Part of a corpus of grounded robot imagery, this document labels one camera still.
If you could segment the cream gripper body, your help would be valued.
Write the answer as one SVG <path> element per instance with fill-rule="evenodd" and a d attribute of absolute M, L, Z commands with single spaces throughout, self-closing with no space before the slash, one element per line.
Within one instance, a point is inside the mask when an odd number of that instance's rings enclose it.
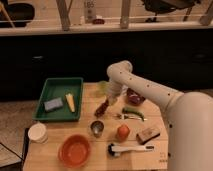
<path fill-rule="evenodd" d="M 109 105 L 114 105 L 117 101 L 117 98 L 121 95 L 123 85 L 115 82 L 109 82 L 107 86 L 106 97 L 109 102 Z"/>

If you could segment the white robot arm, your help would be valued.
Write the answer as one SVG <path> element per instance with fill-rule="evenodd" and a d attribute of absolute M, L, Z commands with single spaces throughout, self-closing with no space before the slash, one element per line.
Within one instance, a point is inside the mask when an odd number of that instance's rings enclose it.
<path fill-rule="evenodd" d="M 213 98 L 201 92 L 183 93 L 132 70 L 127 60 L 107 68 L 107 97 L 114 101 L 127 86 L 163 110 L 169 124 L 168 171 L 213 171 Z"/>

